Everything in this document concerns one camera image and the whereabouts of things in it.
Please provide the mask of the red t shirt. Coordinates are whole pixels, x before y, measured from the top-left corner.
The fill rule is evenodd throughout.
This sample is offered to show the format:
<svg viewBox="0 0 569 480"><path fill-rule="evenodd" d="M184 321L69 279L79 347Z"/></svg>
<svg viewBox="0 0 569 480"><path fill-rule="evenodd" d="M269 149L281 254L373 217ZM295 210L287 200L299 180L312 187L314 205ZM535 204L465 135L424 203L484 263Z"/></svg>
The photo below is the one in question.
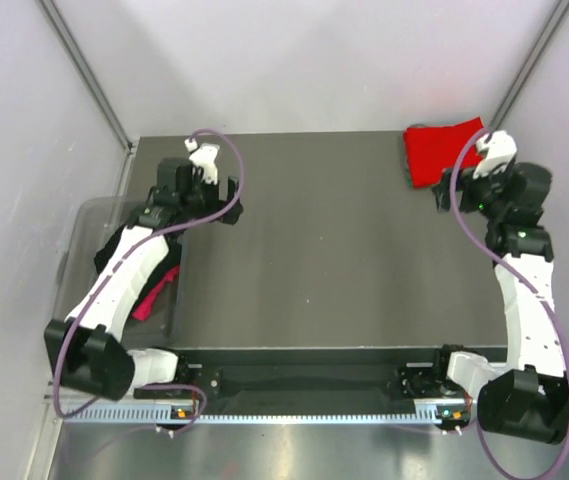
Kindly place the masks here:
<svg viewBox="0 0 569 480"><path fill-rule="evenodd" d="M406 164L413 188L438 184L445 170L452 169L470 137L484 127L480 117L445 126L407 128L403 132Z"/></svg>

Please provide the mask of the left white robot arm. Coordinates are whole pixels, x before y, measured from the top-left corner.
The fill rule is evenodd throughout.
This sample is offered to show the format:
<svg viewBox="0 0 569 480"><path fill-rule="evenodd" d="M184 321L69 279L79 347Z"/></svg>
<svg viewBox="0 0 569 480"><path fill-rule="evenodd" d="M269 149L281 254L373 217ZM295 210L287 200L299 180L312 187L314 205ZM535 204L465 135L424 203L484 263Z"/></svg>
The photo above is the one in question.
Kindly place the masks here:
<svg viewBox="0 0 569 480"><path fill-rule="evenodd" d="M55 399L63 387L113 401L154 384L173 397L188 390L191 374L178 354L127 349L124 327L186 230L239 220L243 183L243 177L229 177L222 197L214 161L191 156L160 162L155 186L123 223L94 285L65 319L45 328Z"/></svg>

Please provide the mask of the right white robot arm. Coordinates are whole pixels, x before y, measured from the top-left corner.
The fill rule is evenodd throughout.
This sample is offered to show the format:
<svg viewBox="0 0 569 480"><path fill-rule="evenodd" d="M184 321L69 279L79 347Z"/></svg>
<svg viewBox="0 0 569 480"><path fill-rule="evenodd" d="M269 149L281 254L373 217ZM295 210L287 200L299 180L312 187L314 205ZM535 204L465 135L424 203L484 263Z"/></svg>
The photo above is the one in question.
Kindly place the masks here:
<svg viewBox="0 0 569 480"><path fill-rule="evenodd" d="M569 425L569 384L565 355L548 309L553 306L554 252L541 225L552 174L533 163L511 161L458 180L445 170L433 193L439 210L459 193L464 213L487 221L485 248L493 258L506 320L507 357L493 366L479 353L452 347L433 367L430 380L440 394L463 389L477 402L479 426L497 433L547 444L561 443Z"/></svg>

